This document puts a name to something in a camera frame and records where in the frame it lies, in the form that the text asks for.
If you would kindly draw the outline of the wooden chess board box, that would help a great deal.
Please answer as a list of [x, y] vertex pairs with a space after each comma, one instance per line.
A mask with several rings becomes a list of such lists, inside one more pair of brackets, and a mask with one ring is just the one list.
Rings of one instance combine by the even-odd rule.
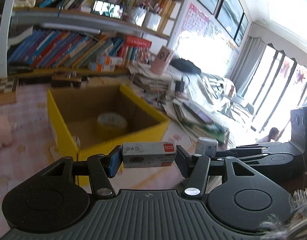
[[8, 105], [17, 102], [18, 79], [6, 77], [0, 79], [0, 105]]

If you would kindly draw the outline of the pink pen holder cup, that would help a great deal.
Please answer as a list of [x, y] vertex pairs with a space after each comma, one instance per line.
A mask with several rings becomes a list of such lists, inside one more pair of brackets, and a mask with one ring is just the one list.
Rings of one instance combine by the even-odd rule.
[[168, 67], [173, 58], [173, 54], [173, 50], [166, 46], [162, 46], [155, 60], [151, 64], [150, 70], [157, 75], [161, 75]]

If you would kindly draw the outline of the tape roll in box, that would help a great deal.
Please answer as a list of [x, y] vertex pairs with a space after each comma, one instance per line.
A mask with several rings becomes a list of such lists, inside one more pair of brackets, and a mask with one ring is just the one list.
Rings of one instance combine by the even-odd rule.
[[106, 112], [97, 117], [96, 131], [106, 138], [120, 137], [126, 134], [127, 121], [118, 113]]

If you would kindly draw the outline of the white staples box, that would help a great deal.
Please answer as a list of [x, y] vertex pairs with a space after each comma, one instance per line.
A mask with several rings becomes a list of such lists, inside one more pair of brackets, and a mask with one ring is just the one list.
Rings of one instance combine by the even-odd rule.
[[174, 142], [126, 142], [122, 145], [124, 168], [168, 167], [176, 154]]

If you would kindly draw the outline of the white bookshelf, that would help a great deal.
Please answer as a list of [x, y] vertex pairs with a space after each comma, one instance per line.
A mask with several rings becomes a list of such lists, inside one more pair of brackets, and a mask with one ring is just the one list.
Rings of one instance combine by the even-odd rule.
[[3, 13], [0, 19], [0, 77], [8, 76], [7, 52], [10, 25], [15, 24], [42, 24], [46, 28], [85, 31], [98, 34], [102, 30], [115, 30], [127, 34], [145, 34], [169, 41], [170, 37], [163, 33], [139, 27], [126, 21], [79, 12], [76, 10], [58, 10], [54, 8], [16, 8], [14, 0], [5, 0]]

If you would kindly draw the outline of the row of leaning books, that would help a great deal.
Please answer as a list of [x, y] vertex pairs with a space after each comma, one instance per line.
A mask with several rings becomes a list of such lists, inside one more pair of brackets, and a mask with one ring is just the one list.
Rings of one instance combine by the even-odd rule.
[[152, 42], [139, 35], [114, 33], [95, 37], [69, 30], [33, 28], [18, 45], [10, 48], [9, 66], [38, 68], [96, 68], [104, 65], [121, 67], [134, 61], [136, 52], [146, 61]]

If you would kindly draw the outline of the pile of books and papers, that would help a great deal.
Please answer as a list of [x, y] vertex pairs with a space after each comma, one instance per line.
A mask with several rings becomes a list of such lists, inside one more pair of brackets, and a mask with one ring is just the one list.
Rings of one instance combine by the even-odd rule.
[[229, 103], [222, 92], [226, 81], [212, 83], [207, 74], [186, 74], [168, 66], [162, 75], [146, 64], [129, 64], [130, 86], [146, 102], [164, 112], [197, 140], [211, 137], [228, 143], [230, 129], [221, 112]]

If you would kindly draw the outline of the blue white spray bottle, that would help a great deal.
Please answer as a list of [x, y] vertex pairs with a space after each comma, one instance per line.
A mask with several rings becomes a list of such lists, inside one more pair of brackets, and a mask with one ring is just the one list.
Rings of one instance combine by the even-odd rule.
[[195, 154], [214, 158], [217, 153], [218, 141], [213, 138], [199, 137], [195, 147]]

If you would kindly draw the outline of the pink checkered table mat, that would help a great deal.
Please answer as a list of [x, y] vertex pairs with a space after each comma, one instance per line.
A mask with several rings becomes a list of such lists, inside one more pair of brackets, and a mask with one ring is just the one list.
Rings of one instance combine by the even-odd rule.
[[[2, 214], [8, 191], [60, 158], [47, 115], [49, 85], [24, 85], [17, 89], [17, 102], [0, 106], [11, 124], [12, 142], [0, 148], [0, 237], [9, 230]], [[122, 168], [111, 179], [120, 189], [177, 189], [185, 183], [176, 165], [167, 168]]]

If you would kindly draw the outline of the yellow cardboard box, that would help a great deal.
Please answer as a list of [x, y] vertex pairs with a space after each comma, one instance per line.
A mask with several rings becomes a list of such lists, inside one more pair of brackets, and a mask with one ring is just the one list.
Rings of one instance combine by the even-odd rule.
[[158, 142], [169, 118], [125, 85], [51, 88], [47, 109], [61, 156], [84, 161], [125, 142]]

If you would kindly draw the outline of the pink plush pig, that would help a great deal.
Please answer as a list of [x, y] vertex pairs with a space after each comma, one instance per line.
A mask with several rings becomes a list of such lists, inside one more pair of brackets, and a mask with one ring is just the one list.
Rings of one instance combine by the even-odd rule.
[[11, 126], [6, 116], [0, 115], [0, 148], [12, 142]]

